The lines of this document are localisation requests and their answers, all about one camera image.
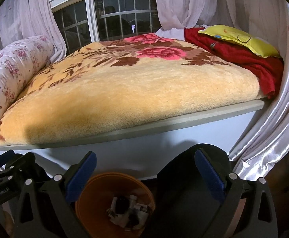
screw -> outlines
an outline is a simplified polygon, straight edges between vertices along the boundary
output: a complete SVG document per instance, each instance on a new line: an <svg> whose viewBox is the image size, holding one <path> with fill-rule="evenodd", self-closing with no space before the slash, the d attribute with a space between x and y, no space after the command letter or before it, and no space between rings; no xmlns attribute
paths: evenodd
<svg viewBox="0 0 289 238"><path fill-rule="evenodd" d="M25 182L26 185L30 185L31 183L32 183L31 179L26 179L26 182Z"/></svg>
<svg viewBox="0 0 289 238"><path fill-rule="evenodd" d="M233 180L237 179L237 175L235 173L230 173L228 176L230 179L233 179Z"/></svg>
<svg viewBox="0 0 289 238"><path fill-rule="evenodd" d="M53 177L53 180L55 180L55 181L60 181L61 179L62 179L62 175L55 175Z"/></svg>
<svg viewBox="0 0 289 238"><path fill-rule="evenodd" d="M262 177L259 178L259 182L261 182L262 184L265 184L266 183L266 180Z"/></svg>

window pane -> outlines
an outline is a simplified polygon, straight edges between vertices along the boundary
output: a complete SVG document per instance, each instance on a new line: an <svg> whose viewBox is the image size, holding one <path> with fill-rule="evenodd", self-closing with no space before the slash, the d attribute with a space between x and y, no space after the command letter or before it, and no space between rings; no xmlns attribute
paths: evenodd
<svg viewBox="0 0 289 238"><path fill-rule="evenodd" d="M92 41L91 41L91 36L89 34L88 23L78 25L77 27L78 27L78 32L80 33L82 47L90 44Z"/></svg>
<svg viewBox="0 0 289 238"><path fill-rule="evenodd" d="M56 11L53 13L54 19L56 21L56 24L58 25L59 29L63 29L63 23L62 23L62 11Z"/></svg>
<svg viewBox="0 0 289 238"><path fill-rule="evenodd" d="M159 28L161 28L158 13L156 12L151 13L151 21L152 21L152 32L156 32Z"/></svg>
<svg viewBox="0 0 289 238"><path fill-rule="evenodd" d="M122 15L121 16L121 26L123 29L123 37L125 38L126 36L129 36L130 34L132 34L134 30L132 30L132 25L128 22L127 20L127 15Z"/></svg>
<svg viewBox="0 0 289 238"><path fill-rule="evenodd" d="M150 33L161 27L156 0L104 0L105 10L103 0L94 2L100 41ZM129 11L136 11L136 14L128 13Z"/></svg>
<svg viewBox="0 0 289 238"><path fill-rule="evenodd" d="M75 3L76 21L87 20L85 0Z"/></svg>
<svg viewBox="0 0 289 238"><path fill-rule="evenodd" d="M122 39L121 28L120 28L120 17L112 16L106 18L107 32L109 40Z"/></svg>
<svg viewBox="0 0 289 238"><path fill-rule="evenodd" d="M149 10L149 0L135 0L136 10Z"/></svg>
<svg viewBox="0 0 289 238"><path fill-rule="evenodd" d="M67 46L67 42L66 42L66 38L65 38L65 32L61 32L61 35L66 43L66 56L68 56L70 54L70 50L68 49L68 46Z"/></svg>
<svg viewBox="0 0 289 238"><path fill-rule="evenodd" d="M136 35L135 14L125 14L121 16L123 26L123 38Z"/></svg>
<svg viewBox="0 0 289 238"><path fill-rule="evenodd" d="M105 19L98 19L98 34L100 36L100 41L107 41Z"/></svg>
<svg viewBox="0 0 289 238"><path fill-rule="evenodd" d="M76 27L66 30L65 35L66 35L66 39L68 43L68 50L70 54L75 52L77 49L81 47L79 44Z"/></svg>
<svg viewBox="0 0 289 238"><path fill-rule="evenodd" d="M74 4L71 4L62 9L64 27L75 24Z"/></svg>
<svg viewBox="0 0 289 238"><path fill-rule="evenodd" d="M150 33L150 13L136 13L138 35Z"/></svg>
<svg viewBox="0 0 289 238"><path fill-rule="evenodd" d="M133 11L135 9L133 0L119 0L120 11Z"/></svg>
<svg viewBox="0 0 289 238"><path fill-rule="evenodd" d="M105 14L118 12L118 0L104 0Z"/></svg>
<svg viewBox="0 0 289 238"><path fill-rule="evenodd" d="M150 0L152 10L157 10L157 0Z"/></svg>

blanket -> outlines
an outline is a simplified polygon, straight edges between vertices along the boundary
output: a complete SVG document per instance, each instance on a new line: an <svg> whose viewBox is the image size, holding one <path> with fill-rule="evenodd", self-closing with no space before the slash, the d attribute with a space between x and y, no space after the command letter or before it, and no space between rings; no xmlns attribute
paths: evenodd
<svg viewBox="0 0 289 238"><path fill-rule="evenodd" d="M0 146L62 142L256 99L257 77L193 44L145 34L44 67L0 121Z"/></svg>
<svg viewBox="0 0 289 238"><path fill-rule="evenodd" d="M273 56L260 57L247 47L198 33L203 29L185 29L185 41L195 44L226 61L236 63L250 70L258 77L260 89L268 98L274 98L279 94L284 68L283 59Z"/></svg>

curtain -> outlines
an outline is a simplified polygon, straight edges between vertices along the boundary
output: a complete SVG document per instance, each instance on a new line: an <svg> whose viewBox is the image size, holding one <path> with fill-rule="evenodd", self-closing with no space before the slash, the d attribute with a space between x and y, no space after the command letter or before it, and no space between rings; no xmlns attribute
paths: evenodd
<svg viewBox="0 0 289 238"><path fill-rule="evenodd" d="M14 41L36 35L46 36L53 42L52 63L66 56L66 44L49 0L5 0L0 6L0 50Z"/></svg>
<svg viewBox="0 0 289 238"><path fill-rule="evenodd" d="M234 171L243 179L264 177L289 151L289 35L287 46L278 98L229 155L230 160L238 159Z"/></svg>
<svg viewBox="0 0 289 238"><path fill-rule="evenodd" d="M184 40L184 28L223 24L275 46L285 61L280 94L229 153L234 171L257 180L289 151L289 5L285 0L157 0L156 34Z"/></svg>

yellow fleece blanket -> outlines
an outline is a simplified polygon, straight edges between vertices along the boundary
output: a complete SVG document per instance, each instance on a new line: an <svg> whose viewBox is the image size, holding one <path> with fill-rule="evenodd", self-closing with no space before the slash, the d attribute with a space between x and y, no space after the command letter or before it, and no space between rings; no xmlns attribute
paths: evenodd
<svg viewBox="0 0 289 238"><path fill-rule="evenodd" d="M257 77L146 34L91 43L46 66L0 121L0 146L44 144L256 99Z"/></svg>

